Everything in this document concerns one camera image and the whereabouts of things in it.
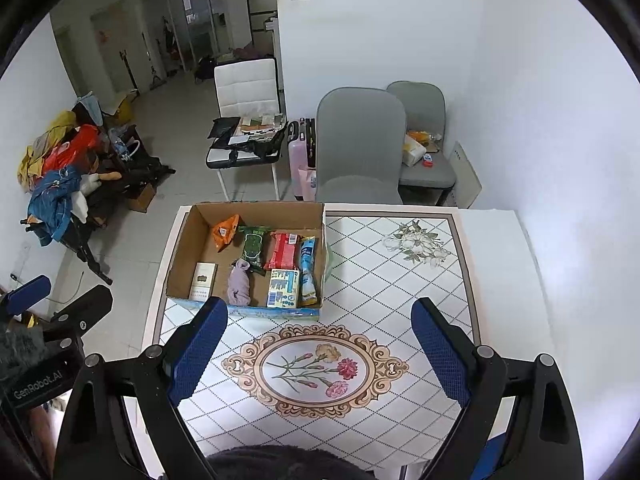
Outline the cigarette pack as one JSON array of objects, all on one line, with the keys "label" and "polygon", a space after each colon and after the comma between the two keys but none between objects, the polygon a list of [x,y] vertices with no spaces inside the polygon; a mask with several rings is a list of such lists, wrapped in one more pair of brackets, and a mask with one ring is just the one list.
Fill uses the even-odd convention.
[{"label": "cigarette pack", "polygon": [[216,263],[198,262],[196,264],[189,292],[190,300],[205,302],[212,296],[216,272]]}]

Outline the purple knitted cloth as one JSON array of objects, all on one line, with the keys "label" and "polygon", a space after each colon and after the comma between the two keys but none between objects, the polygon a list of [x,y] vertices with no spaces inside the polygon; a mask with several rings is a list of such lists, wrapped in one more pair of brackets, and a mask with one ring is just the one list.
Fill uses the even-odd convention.
[{"label": "purple knitted cloth", "polygon": [[228,278],[227,297],[232,306],[246,307],[250,304],[250,264],[239,258],[231,266]]}]

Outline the orange snack packet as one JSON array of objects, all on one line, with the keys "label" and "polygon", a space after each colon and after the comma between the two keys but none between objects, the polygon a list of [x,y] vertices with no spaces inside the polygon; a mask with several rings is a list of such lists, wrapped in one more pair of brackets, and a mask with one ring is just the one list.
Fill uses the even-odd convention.
[{"label": "orange snack packet", "polygon": [[228,219],[212,227],[212,237],[217,252],[221,252],[233,242],[240,223],[241,217],[238,214],[232,214]]}]

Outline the blue tube snack packet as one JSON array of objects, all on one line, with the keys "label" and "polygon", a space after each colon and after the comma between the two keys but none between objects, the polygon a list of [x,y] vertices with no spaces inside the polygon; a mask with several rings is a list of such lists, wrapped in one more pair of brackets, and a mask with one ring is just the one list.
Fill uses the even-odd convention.
[{"label": "blue tube snack packet", "polygon": [[299,246],[299,302],[301,308],[313,306],[318,302],[316,284],[314,284],[314,254],[317,239],[314,236],[304,237]]}]

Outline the blue white carton pack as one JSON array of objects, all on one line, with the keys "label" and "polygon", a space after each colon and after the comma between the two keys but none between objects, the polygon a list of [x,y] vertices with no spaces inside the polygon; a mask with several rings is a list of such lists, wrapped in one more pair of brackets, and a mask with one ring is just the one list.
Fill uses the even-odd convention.
[{"label": "blue white carton pack", "polygon": [[299,281],[299,270],[272,269],[266,307],[295,309],[299,297]]}]

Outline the green snack packet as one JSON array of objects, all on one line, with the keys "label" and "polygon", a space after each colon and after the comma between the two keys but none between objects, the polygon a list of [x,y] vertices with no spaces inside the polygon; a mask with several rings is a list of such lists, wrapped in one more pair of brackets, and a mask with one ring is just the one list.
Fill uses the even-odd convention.
[{"label": "green snack packet", "polygon": [[265,246],[265,237],[270,233],[268,226],[239,226],[236,232],[243,237],[242,252],[239,258],[250,264],[248,272],[265,275],[265,259],[262,256],[262,251]]}]

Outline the red snack packet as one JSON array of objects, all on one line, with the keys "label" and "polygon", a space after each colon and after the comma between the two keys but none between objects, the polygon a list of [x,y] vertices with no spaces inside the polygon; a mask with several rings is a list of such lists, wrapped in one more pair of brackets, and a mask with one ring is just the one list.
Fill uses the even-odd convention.
[{"label": "red snack packet", "polygon": [[264,265],[265,270],[294,270],[299,235],[296,233],[273,232],[272,251]]}]

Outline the clothes pile on rack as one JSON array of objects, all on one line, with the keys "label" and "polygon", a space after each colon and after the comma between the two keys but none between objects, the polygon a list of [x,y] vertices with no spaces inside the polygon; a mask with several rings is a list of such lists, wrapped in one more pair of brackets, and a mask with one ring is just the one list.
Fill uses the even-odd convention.
[{"label": "clothes pile on rack", "polygon": [[134,124],[136,90],[123,93],[104,110],[93,93],[63,110],[27,147],[17,181],[29,195],[26,232],[39,245],[60,244],[105,284],[108,277],[89,245],[107,227],[130,188],[151,183],[155,192],[176,172],[144,146]]}]

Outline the small brown cardboard box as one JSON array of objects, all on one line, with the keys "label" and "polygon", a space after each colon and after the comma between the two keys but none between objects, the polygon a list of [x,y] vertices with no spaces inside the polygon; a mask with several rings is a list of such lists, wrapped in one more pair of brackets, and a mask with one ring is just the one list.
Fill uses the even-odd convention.
[{"label": "small brown cardboard box", "polygon": [[151,183],[138,185],[136,188],[130,188],[125,193],[126,204],[129,210],[142,212],[145,214],[155,197],[155,188]]}]

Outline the far grey chair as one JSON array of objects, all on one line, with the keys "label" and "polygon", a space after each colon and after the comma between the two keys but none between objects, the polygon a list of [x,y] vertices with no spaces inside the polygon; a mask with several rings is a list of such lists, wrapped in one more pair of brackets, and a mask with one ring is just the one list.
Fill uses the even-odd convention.
[{"label": "far grey chair", "polygon": [[[423,188],[439,192],[437,206],[442,206],[456,184],[456,175],[442,149],[446,134],[446,101],[442,90],[428,82],[398,80],[386,91],[401,102],[407,117],[405,147],[424,148],[422,155],[404,154],[399,184],[405,188]],[[422,157],[431,154],[434,166],[422,165]]]}]

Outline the grey chair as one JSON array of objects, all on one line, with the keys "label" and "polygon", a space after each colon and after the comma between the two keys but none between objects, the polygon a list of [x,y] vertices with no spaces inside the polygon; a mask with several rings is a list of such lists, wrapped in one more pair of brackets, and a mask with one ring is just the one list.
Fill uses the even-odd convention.
[{"label": "grey chair", "polygon": [[[422,155],[404,154],[399,184],[405,188],[423,188],[439,192],[437,206],[442,206],[456,184],[456,175],[442,149],[446,134],[446,101],[442,90],[428,82],[398,80],[386,91],[401,102],[407,117],[405,147],[424,148]],[[431,154],[434,166],[422,165],[422,157]]]},{"label": "grey chair", "polygon": [[327,93],[316,117],[316,200],[400,205],[406,131],[405,107],[385,90],[342,87]]}]

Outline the red lid jar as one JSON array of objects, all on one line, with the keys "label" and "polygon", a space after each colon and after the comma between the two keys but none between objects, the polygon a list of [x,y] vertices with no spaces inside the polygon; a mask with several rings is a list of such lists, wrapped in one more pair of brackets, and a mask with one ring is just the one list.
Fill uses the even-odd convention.
[{"label": "red lid jar", "polygon": [[431,154],[425,154],[422,157],[422,165],[427,168],[432,168],[434,166],[434,159]]}]

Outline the pink gift bag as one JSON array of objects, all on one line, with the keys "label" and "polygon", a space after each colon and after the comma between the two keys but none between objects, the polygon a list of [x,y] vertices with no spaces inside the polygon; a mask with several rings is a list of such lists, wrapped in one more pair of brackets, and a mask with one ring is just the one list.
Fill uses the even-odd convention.
[{"label": "pink gift bag", "polygon": [[310,168],[299,168],[299,184],[304,202],[314,202],[317,194],[317,171]]}]

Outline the black bag on chair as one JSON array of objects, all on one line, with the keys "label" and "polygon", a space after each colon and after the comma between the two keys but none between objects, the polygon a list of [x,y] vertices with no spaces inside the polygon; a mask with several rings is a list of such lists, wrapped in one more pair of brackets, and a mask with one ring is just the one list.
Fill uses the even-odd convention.
[{"label": "black bag on chair", "polygon": [[280,157],[285,127],[282,114],[258,117],[221,117],[214,120],[207,162],[271,162]]}]

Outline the near grey chair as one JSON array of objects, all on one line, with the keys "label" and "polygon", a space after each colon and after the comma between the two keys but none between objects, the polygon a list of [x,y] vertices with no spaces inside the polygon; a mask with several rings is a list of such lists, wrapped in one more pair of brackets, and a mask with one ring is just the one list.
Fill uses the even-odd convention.
[{"label": "near grey chair", "polygon": [[400,205],[406,131],[405,107],[385,90],[342,87],[327,93],[316,117],[316,200]]}]

